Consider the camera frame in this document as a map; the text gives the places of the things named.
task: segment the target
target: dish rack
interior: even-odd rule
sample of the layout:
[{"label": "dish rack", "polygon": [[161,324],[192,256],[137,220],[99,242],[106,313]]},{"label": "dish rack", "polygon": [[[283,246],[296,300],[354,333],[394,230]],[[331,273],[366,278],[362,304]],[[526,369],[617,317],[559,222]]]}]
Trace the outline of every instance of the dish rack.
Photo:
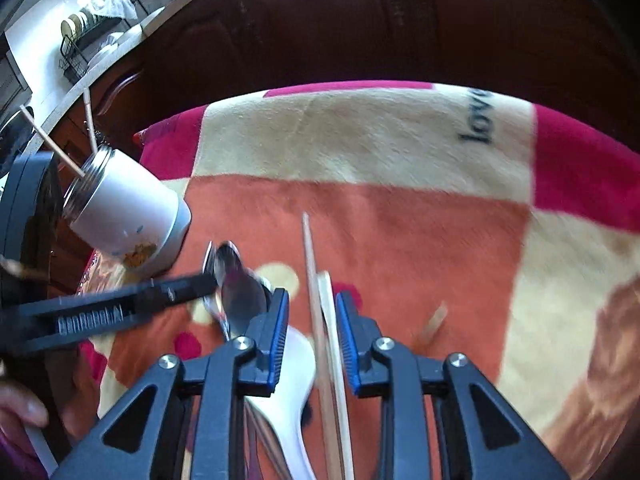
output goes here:
[{"label": "dish rack", "polygon": [[[140,0],[130,1],[140,7],[147,16],[149,15],[148,10]],[[60,44],[60,56],[62,58],[58,63],[58,67],[63,70],[65,77],[72,85],[75,85],[86,74],[89,60],[95,54],[95,52],[87,56],[84,54],[89,46],[112,32],[121,22],[127,24],[127,29],[132,26],[129,20],[124,20],[123,18],[105,18],[103,16],[96,16],[95,18],[95,23],[91,27],[83,29],[81,34],[73,38],[66,34],[62,37],[62,43]]]}]

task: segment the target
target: checkered blanket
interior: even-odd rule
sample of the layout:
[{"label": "checkered blanket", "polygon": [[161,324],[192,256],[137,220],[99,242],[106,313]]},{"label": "checkered blanket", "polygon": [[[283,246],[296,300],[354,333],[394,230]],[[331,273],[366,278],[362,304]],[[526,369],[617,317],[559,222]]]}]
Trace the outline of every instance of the checkered blanket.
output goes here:
[{"label": "checkered blanket", "polygon": [[[310,333],[300,217],[319,269],[385,335],[468,354],[574,479],[588,478],[640,396],[640,156],[558,112],[470,88],[343,82],[196,108],[143,133],[141,163],[193,213],[170,275],[207,243],[289,290]],[[82,291],[117,286],[96,254]],[[162,354],[222,342],[200,302],[92,340],[104,414]],[[313,407],[318,405],[312,393]],[[348,399],[357,478],[378,448],[376,402]],[[304,431],[325,478],[318,418]],[[267,478],[275,478],[263,462]]]}]

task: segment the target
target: chopstick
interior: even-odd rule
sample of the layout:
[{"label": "chopstick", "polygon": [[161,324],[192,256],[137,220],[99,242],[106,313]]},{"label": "chopstick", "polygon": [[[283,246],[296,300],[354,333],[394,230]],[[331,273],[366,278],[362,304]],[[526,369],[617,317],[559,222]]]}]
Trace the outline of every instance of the chopstick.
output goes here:
[{"label": "chopstick", "polygon": [[335,421],[334,394],[329,377],[329,363],[326,355],[324,338],[324,322],[320,307],[318,291],[318,276],[314,245],[309,226],[309,215],[302,214],[302,235],[305,245],[306,285],[309,291],[309,306],[311,308],[311,324],[313,327],[316,354],[316,384],[320,396],[320,418],[322,419],[322,440],[324,441],[324,459],[328,480],[342,480],[340,467],[340,449],[338,447],[338,430]]},{"label": "chopstick", "polygon": [[354,480],[353,453],[351,451],[351,431],[349,429],[349,415],[347,412],[347,396],[344,392],[344,377],[342,376],[342,360],[340,358],[340,342],[335,321],[334,291],[331,286],[331,276],[324,270],[318,274],[318,288],[320,290],[320,304],[329,335],[329,350],[334,371],[335,401],[338,407],[338,425],[340,427],[340,448],[342,450],[342,468],[345,480]]},{"label": "chopstick", "polygon": [[91,112],[91,94],[89,89],[82,90],[82,100],[84,101],[84,114],[86,115],[86,126],[89,129],[89,144],[91,151],[98,152],[98,143],[95,141],[94,115]]},{"label": "chopstick", "polygon": [[68,165],[69,169],[73,171],[79,178],[84,178],[84,171],[78,168],[78,165],[74,161],[72,161],[69,156],[65,152],[63,152],[55,142],[53,142],[53,139],[51,139],[40,126],[36,124],[35,119],[24,105],[20,105],[20,111],[24,115],[24,118],[29,121],[31,126],[33,126],[33,129],[36,130],[36,133],[40,136],[44,143],[49,146],[57,156],[60,157],[62,162]]}]

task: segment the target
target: screw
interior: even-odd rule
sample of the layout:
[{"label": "screw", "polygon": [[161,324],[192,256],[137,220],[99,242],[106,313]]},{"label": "screw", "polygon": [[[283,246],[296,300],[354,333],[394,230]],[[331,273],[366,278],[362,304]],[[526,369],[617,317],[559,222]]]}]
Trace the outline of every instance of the screw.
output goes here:
[{"label": "screw", "polygon": [[161,368],[165,370],[171,370],[171,368],[175,368],[175,366],[180,362],[178,356],[173,354],[165,354],[161,358],[158,359],[158,364]]},{"label": "screw", "polygon": [[241,335],[240,337],[236,337],[234,339],[234,346],[238,350],[246,350],[247,348],[250,348],[253,344],[254,344],[254,340],[244,335]]},{"label": "screw", "polygon": [[469,362],[469,359],[466,355],[458,352],[449,356],[449,362],[456,368],[462,368],[463,366],[466,366],[466,364]]},{"label": "screw", "polygon": [[391,350],[394,346],[396,346],[396,343],[390,337],[379,337],[378,339],[376,339],[376,346],[380,350]]}]

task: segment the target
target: white wall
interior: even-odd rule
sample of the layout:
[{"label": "white wall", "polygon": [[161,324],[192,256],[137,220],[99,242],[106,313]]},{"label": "white wall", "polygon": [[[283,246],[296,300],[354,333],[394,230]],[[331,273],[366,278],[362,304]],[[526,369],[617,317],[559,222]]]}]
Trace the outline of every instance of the white wall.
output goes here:
[{"label": "white wall", "polygon": [[[168,1],[142,0],[149,12]],[[31,106],[39,124],[71,89],[58,67],[62,41],[60,22],[77,10],[77,0],[40,0],[6,30],[16,63],[33,91]],[[139,19],[144,17],[142,14],[139,10]]]}]

